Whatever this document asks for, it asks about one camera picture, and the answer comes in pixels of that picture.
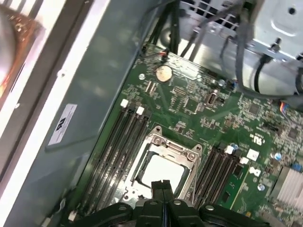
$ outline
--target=sticker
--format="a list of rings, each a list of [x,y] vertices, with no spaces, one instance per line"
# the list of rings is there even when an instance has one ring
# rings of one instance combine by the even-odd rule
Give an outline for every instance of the sticker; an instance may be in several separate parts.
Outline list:
[[[258,156],[259,156],[259,152],[253,150],[253,149],[250,149],[247,153],[247,156],[249,159],[253,160],[253,161],[256,161],[258,159]]]
[[[77,108],[76,104],[67,104],[66,105],[66,107],[57,123],[55,131],[53,132],[53,135],[52,135],[51,139],[49,140],[48,145],[53,145],[53,144],[57,144],[57,143],[61,142],[61,140],[66,132],[66,129],[71,121],[71,118],[75,113],[76,108]]]

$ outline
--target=dimm slot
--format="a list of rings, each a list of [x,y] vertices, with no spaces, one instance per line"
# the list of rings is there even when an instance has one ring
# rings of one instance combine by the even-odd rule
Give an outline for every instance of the dimm slot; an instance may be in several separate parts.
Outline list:
[[[108,194],[105,196],[106,200],[102,201],[99,209],[105,208],[110,205],[112,201],[112,197],[114,196],[123,176],[127,171],[127,166],[130,164],[131,158],[134,157],[134,154],[137,153],[136,147],[141,143],[141,139],[144,136],[144,131],[146,129],[146,124],[148,121],[148,117],[144,117],[140,124],[137,125],[137,129],[134,130],[134,139],[128,143],[128,148],[125,150],[125,157],[121,163],[121,167],[116,170],[116,179],[114,185],[110,188]]]
[[[103,174],[104,166],[106,165],[106,160],[108,160],[110,156],[110,148],[113,146],[113,143],[116,141],[116,139],[121,134],[121,131],[125,127],[126,123],[129,121],[129,118],[131,117],[132,113],[134,111],[127,110],[123,113],[122,120],[119,124],[116,125],[114,132],[111,134],[111,136],[108,138],[108,141],[105,145],[105,147],[101,151],[100,158],[97,162],[97,165],[94,168],[93,177],[90,181],[89,187],[87,189],[87,193],[85,194],[85,198],[82,203],[81,211],[86,213],[89,209],[89,203],[93,199],[92,196],[94,194],[94,189],[96,188],[100,176]]]
[[[104,177],[104,180],[102,183],[100,183],[100,189],[99,193],[94,199],[94,205],[92,207],[92,212],[95,212],[97,210],[98,204],[100,200],[102,199],[104,192],[108,190],[110,187],[110,183],[113,180],[113,177],[115,175],[117,165],[121,163],[121,159],[125,155],[125,147],[127,146],[130,138],[132,137],[132,133],[134,132],[134,128],[138,122],[137,116],[134,116],[131,119],[131,122],[128,124],[127,129],[124,132],[124,135],[122,136],[121,140],[119,141],[119,145],[116,150],[113,152],[117,153],[117,157],[114,159],[114,163],[110,166],[108,166],[107,175]]]
[[[216,203],[237,162],[233,156],[211,151],[196,185],[196,208],[205,202]]]
[[[117,155],[116,148],[119,144],[119,143],[117,143],[117,141],[121,141],[120,139],[124,135],[124,131],[127,129],[130,119],[132,119],[134,116],[133,110],[129,110],[128,112],[131,112],[131,114],[127,115],[126,120],[123,122],[123,125],[117,134],[117,137],[113,138],[112,143],[108,146],[108,149],[105,151],[105,153],[109,154],[109,155],[107,156],[106,160],[103,159],[103,163],[100,167],[101,171],[99,171],[99,174],[96,178],[97,183],[93,187],[92,192],[89,195],[90,198],[89,198],[89,202],[88,202],[88,210],[86,211],[87,215],[89,215],[92,212],[92,207],[94,206],[95,198],[98,197],[98,189],[99,189],[100,185],[103,183],[105,174],[107,173],[107,170],[108,170],[107,166],[110,165],[111,162],[114,161],[114,158]]]
[[[111,139],[118,132],[119,125],[122,123],[122,121],[124,119],[124,114],[125,114],[125,110],[123,109],[123,110],[120,111],[120,113],[119,113],[119,115],[116,119],[116,122],[115,122],[115,124],[114,124],[114,126],[113,126],[113,128],[112,128],[112,130],[109,134],[109,137],[105,142],[106,145],[110,143]],[[86,206],[85,201],[87,200],[86,197],[88,196],[88,190],[93,187],[93,185],[92,185],[93,184],[93,179],[96,177],[98,167],[99,167],[99,163],[100,163],[101,158],[102,158],[103,155],[104,155],[104,153],[100,152],[98,158],[96,158],[96,163],[94,165],[94,169],[92,171],[92,174],[90,175],[90,178],[89,178],[88,183],[85,187],[85,190],[83,191],[83,199],[82,199],[82,203],[80,204],[80,210],[82,210]]]

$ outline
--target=screw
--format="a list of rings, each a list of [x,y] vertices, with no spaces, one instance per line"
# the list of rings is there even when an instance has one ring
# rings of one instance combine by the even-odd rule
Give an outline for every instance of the screw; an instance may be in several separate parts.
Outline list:
[[[64,71],[64,70],[59,70],[58,72],[57,72],[57,77],[65,77],[65,75],[66,75],[66,72]]]
[[[174,201],[174,204],[175,204],[175,205],[181,205],[181,201],[175,200],[175,201]]]
[[[119,210],[126,210],[126,207],[124,207],[124,206],[119,207]]]
[[[143,73],[141,73],[141,74],[139,75],[139,79],[140,79],[140,80],[144,80],[144,79],[145,79],[145,75],[144,75]]]
[[[196,157],[196,156],[195,156],[194,154],[189,154],[189,155],[188,155],[188,158],[189,158],[190,160],[194,160],[195,157]]]
[[[211,205],[207,205],[205,208],[206,208],[207,210],[209,210],[209,211],[213,211],[213,210],[214,210],[214,207],[211,206]]]
[[[213,26],[212,29],[210,30],[210,32],[211,32],[211,33],[214,33],[214,32],[216,31],[216,29],[217,29],[217,28],[216,28],[215,26]]]
[[[264,191],[265,190],[265,185],[263,185],[263,184],[260,183],[258,185],[258,190],[261,191],[261,192]]]

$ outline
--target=capacitor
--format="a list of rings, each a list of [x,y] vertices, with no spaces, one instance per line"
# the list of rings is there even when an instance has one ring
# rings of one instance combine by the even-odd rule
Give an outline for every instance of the capacitor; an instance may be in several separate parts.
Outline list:
[[[281,155],[281,153],[278,153],[278,152],[271,152],[270,153],[270,157],[271,158],[273,158],[273,159],[275,159],[275,160],[277,160],[277,161],[280,161],[281,160],[281,158],[282,158],[282,155]]]
[[[280,161],[280,160],[281,160],[281,158],[282,158],[281,153],[275,153],[274,158],[275,158],[275,160]]]
[[[219,81],[218,81],[218,85],[219,85],[220,87],[224,87],[224,85],[225,85],[225,80],[224,80],[224,79],[219,80]]]
[[[239,149],[239,146],[235,143],[232,143],[231,146],[233,147],[234,150],[237,150]]]
[[[258,184],[258,190],[261,191],[261,192],[264,191],[265,190],[265,185],[259,183]]]

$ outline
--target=mounting hole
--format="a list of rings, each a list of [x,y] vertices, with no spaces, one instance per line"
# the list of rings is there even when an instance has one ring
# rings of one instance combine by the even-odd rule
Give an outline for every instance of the mounting hole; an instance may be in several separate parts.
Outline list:
[[[288,9],[288,13],[289,13],[290,15],[294,15],[294,14],[296,13],[295,8],[294,8],[294,7],[289,8],[289,9]]]

